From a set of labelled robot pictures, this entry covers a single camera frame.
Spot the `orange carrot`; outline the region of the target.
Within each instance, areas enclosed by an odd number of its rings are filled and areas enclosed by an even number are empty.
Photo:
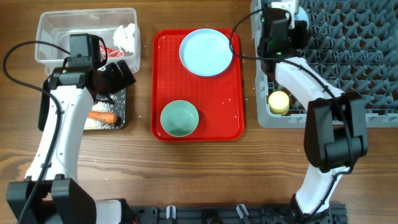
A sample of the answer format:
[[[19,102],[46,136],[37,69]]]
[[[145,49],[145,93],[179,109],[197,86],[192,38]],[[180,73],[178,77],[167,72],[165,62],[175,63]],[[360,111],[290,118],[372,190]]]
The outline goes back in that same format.
[[[113,125],[118,120],[118,116],[111,112],[90,111],[88,117],[108,125]]]

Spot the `green bowl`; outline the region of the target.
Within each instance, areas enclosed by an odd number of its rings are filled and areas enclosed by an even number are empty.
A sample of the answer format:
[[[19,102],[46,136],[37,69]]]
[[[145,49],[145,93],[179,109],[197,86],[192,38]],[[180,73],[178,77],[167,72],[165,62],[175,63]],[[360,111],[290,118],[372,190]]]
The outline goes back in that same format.
[[[160,123],[163,130],[173,137],[188,136],[198,126],[198,110],[189,101],[171,101],[162,109]]]

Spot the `yellow cup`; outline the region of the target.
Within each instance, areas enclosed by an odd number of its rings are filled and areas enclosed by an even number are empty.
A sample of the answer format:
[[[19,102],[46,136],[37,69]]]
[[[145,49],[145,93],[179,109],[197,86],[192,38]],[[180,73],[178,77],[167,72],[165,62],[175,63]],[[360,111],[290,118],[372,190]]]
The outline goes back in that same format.
[[[273,114],[286,115],[290,107],[288,94],[283,91],[275,91],[268,97],[270,111]]]

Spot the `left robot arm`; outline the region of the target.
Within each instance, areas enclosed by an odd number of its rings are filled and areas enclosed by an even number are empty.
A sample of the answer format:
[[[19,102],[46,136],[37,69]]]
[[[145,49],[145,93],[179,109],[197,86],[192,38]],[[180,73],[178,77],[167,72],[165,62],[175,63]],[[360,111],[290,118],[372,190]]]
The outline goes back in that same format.
[[[106,44],[73,34],[61,67],[39,88],[43,135],[24,180],[12,182],[6,200],[18,223],[138,223],[125,199],[94,200],[78,183],[77,162],[88,115],[97,102],[136,81],[127,63],[108,62]]]

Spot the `red snack wrapper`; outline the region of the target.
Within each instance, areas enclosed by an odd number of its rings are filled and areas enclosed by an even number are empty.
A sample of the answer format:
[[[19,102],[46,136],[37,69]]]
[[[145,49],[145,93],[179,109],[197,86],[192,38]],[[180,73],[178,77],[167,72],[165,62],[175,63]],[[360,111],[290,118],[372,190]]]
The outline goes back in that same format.
[[[108,57],[125,57],[126,52],[124,50],[119,50],[119,49],[112,49],[108,47],[104,47],[103,45],[100,45],[100,51],[101,55],[103,58],[106,56]]]

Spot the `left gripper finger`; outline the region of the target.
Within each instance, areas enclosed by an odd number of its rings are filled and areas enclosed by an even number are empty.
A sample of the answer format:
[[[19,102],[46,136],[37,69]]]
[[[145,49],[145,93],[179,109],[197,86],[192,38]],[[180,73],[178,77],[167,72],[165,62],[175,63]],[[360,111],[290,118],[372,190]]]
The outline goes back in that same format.
[[[105,78],[109,92],[119,92],[125,87],[124,75],[115,63],[106,66]]]
[[[117,62],[117,65],[118,65],[118,67],[119,67],[119,69],[120,69],[120,71],[121,71],[121,73],[122,73],[122,75],[124,77],[124,81],[123,81],[124,86],[127,87],[127,86],[130,86],[130,85],[134,84],[136,82],[136,79],[134,78],[134,75],[131,72],[131,70],[130,70],[128,64],[126,63],[126,61],[125,60],[120,60],[120,61]]]

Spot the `light blue plate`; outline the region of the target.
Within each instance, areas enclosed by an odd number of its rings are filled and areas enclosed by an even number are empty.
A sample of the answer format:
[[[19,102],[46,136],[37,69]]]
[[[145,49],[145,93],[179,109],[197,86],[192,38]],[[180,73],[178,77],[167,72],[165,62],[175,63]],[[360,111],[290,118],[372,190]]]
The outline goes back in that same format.
[[[225,71],[232,62],[229,39],[214,29],[197,29],[187,34],[179,47],[183,66],[200,77],[212,77]]]

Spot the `white napkin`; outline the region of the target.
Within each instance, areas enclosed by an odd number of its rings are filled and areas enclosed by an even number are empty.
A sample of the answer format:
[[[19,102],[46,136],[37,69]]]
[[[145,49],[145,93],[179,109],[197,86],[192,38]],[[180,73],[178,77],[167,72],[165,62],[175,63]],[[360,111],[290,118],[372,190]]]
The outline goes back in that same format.
[[[113,35],[114,46],[119,50],[124,50],[128,53],[135,52],[135,37],[134,33],[136,31],[135,24],[130,23],[126,27],[119,26]]]

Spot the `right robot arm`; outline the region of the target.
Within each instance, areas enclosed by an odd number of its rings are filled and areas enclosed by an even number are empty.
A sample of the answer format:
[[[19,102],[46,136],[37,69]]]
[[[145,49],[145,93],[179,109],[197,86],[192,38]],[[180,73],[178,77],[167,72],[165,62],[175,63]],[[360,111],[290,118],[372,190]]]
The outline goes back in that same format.
[[[281,8],[261,8],[262,34],[257,48],[262,71],[293,94],[305,108],[304,149],[310,163],[292,199],[294,217],[311,222],[329,209],[338,181],[352,173],[368,151],[363,98],[345,93],[311,69],[295,49],[307,44],[307,22],[294,21]]]

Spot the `white rice pile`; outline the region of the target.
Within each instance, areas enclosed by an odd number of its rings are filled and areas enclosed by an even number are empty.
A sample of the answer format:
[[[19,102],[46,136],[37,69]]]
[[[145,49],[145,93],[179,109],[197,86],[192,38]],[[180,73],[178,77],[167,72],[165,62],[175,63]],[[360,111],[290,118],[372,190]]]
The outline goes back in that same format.
[[[126,125],[126,93],[123,89],[120,92],[110,95],[114,104],[98,102],[93,105],[92,110],[100,113],[114,113],[117,116],[115,124],[106,124],[104,122],[88,118],[85,123],[85,130],[101,130],[101,129],[122,129]]]

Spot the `light blue bowl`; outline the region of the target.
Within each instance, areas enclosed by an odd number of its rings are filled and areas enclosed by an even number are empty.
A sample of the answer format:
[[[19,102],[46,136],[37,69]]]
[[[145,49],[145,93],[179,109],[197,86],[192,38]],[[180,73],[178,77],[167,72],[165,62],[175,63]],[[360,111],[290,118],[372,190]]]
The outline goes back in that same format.
[[[305,21],[307,23],[307,29],[310,27],[310,18],[306,12],[306,10],[299,6],[298,7],[298,12],[295,14],[295,20],[296,21]]]

